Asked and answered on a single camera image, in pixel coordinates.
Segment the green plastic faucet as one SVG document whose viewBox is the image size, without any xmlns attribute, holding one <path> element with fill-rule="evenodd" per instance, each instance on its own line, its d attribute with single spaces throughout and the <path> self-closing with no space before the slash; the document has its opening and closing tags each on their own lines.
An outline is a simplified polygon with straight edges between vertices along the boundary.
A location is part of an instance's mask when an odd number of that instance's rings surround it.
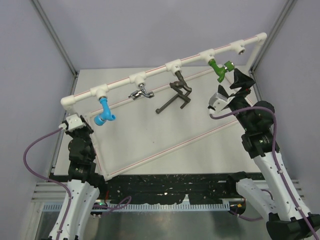
<svg viewBox="0 0 320 240">
<path fill-rule="evenodd" d="M 225 79 L 226 73 L 231 72 L 235 69 L 235 65 L 231 61 L 227 61 L 224 66 L 218 66 L 217 62 L 215 59 L 211 59 L 208 62 L 208 65 L 212 67 L 214 70 L 215 74 L 218 76 L 217 81 L 219 83 L 222 83 L 223 80 Z"/>
</svg>

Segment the white PVC pipe frame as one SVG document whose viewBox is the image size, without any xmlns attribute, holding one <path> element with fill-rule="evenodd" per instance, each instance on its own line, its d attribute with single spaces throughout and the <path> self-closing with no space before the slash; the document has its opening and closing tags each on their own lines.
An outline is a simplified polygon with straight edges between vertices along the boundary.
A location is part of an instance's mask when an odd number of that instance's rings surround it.
<svg viewBox="0 0 320 240">
<path fill-rule="evenodd" d="M 188 154 L 186 146 L 204 138 L 216 140 L 220 132 L 238 128 L 233 116 L 214 122 L 208 115 L 208 100 L 219 85 L 218 76 L 208 62 L 225 52 L 241 54 L 253 45 L 247 63 L 239 67 L 247 74 L 266 38 L 267 34 L 262 32 L 153 69 L 81 70 L 75 93 L 60 102 L 68 116 L 82 115 L 93 128 L 96 171 L 106 180 L 121 174 L 178 174 L 178 165 Z M 177 94 L 170 87 L 170 83 L 178 80 L 177 71 L 192 88 L 188 96 L 191 101 L 180 109 L 184 101 L 178 98 L 157 114 L 156 109 Z M 154 97 L 128 98 L 141 83 Z M 107 98 L 116 119 L 98 126 L 94 117 L 103 112 L 101 97 Z"/>
</svg>

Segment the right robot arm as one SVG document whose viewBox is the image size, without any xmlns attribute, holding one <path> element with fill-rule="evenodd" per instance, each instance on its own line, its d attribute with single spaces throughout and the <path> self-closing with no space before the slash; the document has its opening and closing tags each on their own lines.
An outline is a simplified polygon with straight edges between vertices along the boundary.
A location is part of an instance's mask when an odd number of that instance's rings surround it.
<svg viewBox="0 0 320 240">
<path fill-rule="evenodd" d="M 245 198 L 265 221 L 266 229 L 273 240 L 303 240 L 320 238 L 319 214 L 312 213 L 296 190 L 276 142 L 277 120 L 275 109 L 267 101 L 250 105 L 246 96 L 255 81 L 239 69 L 233 72 L 231 89 L 236 93 L 227 94 L 220 85 L 216 96 L 218 103 L 212 103 L 214 110 L 219 107 L 230 109 L 244 129 L 242 145 L 262 173 L 270 195 L 256 187 L 245 172 L 228 177 L 226 191 L 231 197 Z"/>
</svg>

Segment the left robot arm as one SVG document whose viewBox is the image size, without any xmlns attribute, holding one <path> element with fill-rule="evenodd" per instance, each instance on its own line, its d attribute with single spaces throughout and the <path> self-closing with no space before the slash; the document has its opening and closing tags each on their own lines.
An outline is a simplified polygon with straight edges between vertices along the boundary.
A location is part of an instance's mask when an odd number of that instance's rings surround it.
<svg viewBox="0 0 320 240">
<path fill-rule="evenodd" d="M 72 138 L 68 144 L 68 191 L 48 239 L 82 240 L 93 205 L 106 195 L 107 187 L 104 176 L 96 173 L 91 126 L 77 114 L 68 116 L 61 126 Z"/>
</svg>

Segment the blue plastic faucet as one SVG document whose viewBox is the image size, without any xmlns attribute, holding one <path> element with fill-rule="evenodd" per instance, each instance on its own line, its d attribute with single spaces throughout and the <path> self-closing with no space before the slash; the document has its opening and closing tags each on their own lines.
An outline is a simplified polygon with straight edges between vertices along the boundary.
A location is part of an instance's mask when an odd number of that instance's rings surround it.
<svg viewBox="0 0 320 240">
<path fill-rule="evenodd" d="M 94 117 L 94 123 L 97 126 L 102 126 L 107 121 L 114 121 L 116 116 L 111 113 L 110 107 L 108 105 L 108 99 L 106 97 L 101 97 L 99 102 L 102 106 L 102 113 L 99 113 Z"/>
</svg>

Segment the dark grey installed faucet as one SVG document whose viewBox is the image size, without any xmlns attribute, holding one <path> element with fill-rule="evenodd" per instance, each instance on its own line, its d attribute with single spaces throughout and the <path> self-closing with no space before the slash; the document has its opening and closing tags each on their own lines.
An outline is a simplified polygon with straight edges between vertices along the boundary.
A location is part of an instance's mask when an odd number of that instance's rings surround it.
<svg viewBox="0 0 320 240">
<path fill-rule="evenodd" d="M 177 77 L 177 81 L 171 82 L 170 87 L 179 95 L 188 96 L 192 92 L 192 88 L 187 85 L 181 71 L 176 71 L 174 75 Z"/>
</svg>

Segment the chrome metal faucet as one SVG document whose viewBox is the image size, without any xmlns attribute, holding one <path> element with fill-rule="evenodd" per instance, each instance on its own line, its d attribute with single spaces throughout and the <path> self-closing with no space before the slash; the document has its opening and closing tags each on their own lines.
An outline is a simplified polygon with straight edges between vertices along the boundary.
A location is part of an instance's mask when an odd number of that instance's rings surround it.
<svg viewBox="0 0 320 240">
<path fill-rule="evenodd" d="M 129 99 L 133 99 L 133 100 L 137 100 L 138 98 L 140 97 L 145 97 L 145 98 L 148 98 L 148 99 L 151 99 L 155 96 L 154 92 L 153 91 L 149 91 L 147 92 L 146 88 L 145 88 L 145 84 L 144 83 L 141 83 L 138 85 L 138 90 L 132 92 L 128 98 Z"/>
</svg>

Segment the black speckled base plate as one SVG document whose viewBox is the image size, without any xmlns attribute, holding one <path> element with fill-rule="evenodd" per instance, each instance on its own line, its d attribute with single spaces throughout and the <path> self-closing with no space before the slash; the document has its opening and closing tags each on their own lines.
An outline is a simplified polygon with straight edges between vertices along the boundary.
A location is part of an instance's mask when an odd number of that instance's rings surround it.
<svg viewBox="0 0 320 240">
<path fill-rule="evenodd" d="M 236 182 L 248 179 L 244 172 L 212 174 L 130 174 L 118 175 L 100 184 L 100 200 L 118 204 L 130 196 L 132 205 L 220 204 L 236 198 Z"/>
</svg>

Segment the right aluminium corner post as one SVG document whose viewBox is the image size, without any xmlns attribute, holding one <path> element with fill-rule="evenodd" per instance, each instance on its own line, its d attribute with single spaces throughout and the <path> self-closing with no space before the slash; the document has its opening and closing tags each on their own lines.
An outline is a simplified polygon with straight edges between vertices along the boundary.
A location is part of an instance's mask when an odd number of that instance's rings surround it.
<svg viewBox="0 0 320 240">
<path fill-rule="evenodd" d="M 276 39 L 277 35 L 279 34 L 280 30 L 282 29 L 283 25 L 285 24 L 287 18 L 289 17 L 290 13 L 292 12 L 293 8 L 295 7 L 297 0 L 286 0 L 284 3 L 283 8 L 281 9 L 278 17 L 276 18 L 269 34 L 267 35 L 266 40 L 264 43 L 259 47 L 257 55 L 250 65 L 248 72 L 250 74 L 254 74 L 254 72 L 258 69 L 260 63 L 262 62 L 265 54 L 271 47 L 272 43 Z"/>
</svg>

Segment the aluminium corner post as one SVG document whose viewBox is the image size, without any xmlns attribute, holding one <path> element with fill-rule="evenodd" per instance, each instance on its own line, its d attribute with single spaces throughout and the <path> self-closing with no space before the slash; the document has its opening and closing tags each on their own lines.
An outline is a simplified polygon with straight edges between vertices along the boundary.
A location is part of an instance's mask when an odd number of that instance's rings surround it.
<svg viewBox="0 0 320 240">
<path fill-rule="evenodd" d="M 250 74 L 254 74 L 254 72 L 258 69 L 260 63 L 262 62 L 265 54 L 271 47 L 272 43 L 276 39 L 277 35 L 279 34 L 280 30 L 282 29 L 283 25 L 285 24 L 287 18 L 289 17 L 290 13 L 292 12 L 293 8 L 295 7 L 297 0 L 286 0 L 284 3 L 283 8 L 281 9 L 278 17 L 276 18 L 269 34 L 267 35 L 266 40 L 264 43 L 259 47 L 257 55 L 250 65 L 248 72 Z"/>
<path fill-rule="evenodd" d="M 77 76 L 77 70 L 72 63 L 66 49 L 64 48 L 58 34 L 56 33 L 50 19 L 48 18 L 44 8 L 41 5 L 41 2 L 39 0 L 30 0 L 31 5 L 35 9 L 40 21 L 44 25 L 45 30 L 49 34 L 50 38 L 52 39 L 56 49 L 58 50 L 59 54 L 61 55 L 63 61 L 67 65 L 68 69 L 70 70 L 71 74 L 76 77 Z"/>
</svg>

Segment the left aluminium corner post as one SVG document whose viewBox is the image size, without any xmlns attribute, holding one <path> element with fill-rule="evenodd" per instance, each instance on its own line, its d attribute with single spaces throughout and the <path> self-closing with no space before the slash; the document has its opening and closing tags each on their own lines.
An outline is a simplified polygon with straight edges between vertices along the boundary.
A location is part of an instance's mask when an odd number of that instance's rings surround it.
<svg viewBox="0 0 320 240">
<path fill-rule="evenodd" d="M 49 34 L 50 38 L 52 39 L 56 49 L 58 50 L 59 54 L 61 55 L 63 61 L 67 65 L 68 69 L 70 70 L 71 74 L 76 77 L 77 76 L 77 70 L 72 63 L 66 49 L 64 48 L 58 34 L 56 33 L 50 19 L 48 18 L 44 8 L 41 5 L 41 2 L 39 0 L 30 0 L 31 5 L 35 9 L 40 21 L 44 25 L 45 30 Z"/>
</svg>

